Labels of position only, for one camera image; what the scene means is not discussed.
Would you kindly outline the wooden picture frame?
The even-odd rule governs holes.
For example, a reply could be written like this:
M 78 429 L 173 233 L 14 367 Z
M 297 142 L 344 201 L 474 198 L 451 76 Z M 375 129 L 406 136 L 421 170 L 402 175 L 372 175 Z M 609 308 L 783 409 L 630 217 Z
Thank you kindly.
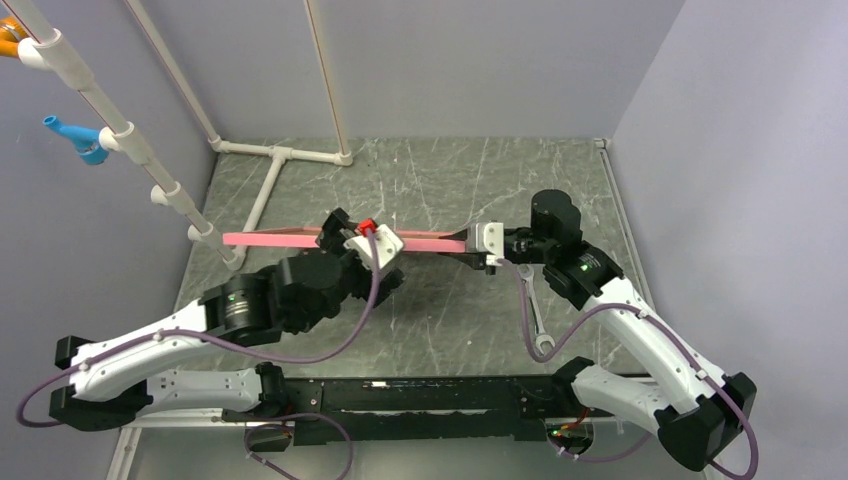
M 316 248 L 319 227 L 285 227 L 251 232 L 223 234 L 228 246 L 270 248 Z M 398 230 L 396 234 L 408 252 L 420 253 L 464 253 L 465 241 L 447 239 L 443 232 L 420 232 Z

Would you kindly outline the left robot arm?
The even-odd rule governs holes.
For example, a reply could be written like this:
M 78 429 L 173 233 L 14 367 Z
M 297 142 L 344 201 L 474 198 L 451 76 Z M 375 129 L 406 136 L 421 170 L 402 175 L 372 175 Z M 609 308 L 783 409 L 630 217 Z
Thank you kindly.
M 266 352 L 284 334 L 310 331 L 348 298 L 368 309 L 403 281 L 394 260 L 401 237 L 341 209 L 314 249 L 238 274 L 171 316 L 100 342 L 69 336 L 57 344 L 65 386 L 49 416 L 79 431 L 111 430 L 171 410 L 221 408 L 272 420 L 291 409 L 283 360 Z

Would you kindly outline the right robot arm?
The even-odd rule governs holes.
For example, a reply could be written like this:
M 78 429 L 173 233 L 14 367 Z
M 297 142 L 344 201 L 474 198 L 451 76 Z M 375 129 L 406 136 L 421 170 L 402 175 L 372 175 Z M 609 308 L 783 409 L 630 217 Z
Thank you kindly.
M 750 423 L 754 382 L 742 372 L 726 373 L 661 319 L 616 261 L 584 239 L 581 213 L 567 193 L 535 193 L 527 227 L 478 222 L 453 237 L 463 243 L 475 269 L 504 267 L 517 274 L 523 265 L 541 266 L 550 289 L 580 312 L 542 353 L 531 337 L 532 283 L 516 280 L 523 341 L 535 362 L 551 361 L 582 325 L 596 320 L 653 380 L 651 385 L 640 383 L 575 357 L 554 375 L 557 383 L 550 392 L 557 411 L 574 415 L 586 407 L 610 413 L 655 436 L 679 465 L 692 471 L 710 467 L 729 479 L 756 475 L 760 450 Z M 737 474 L 716 458 L 739 435 L 747 439 L 749 463 Z

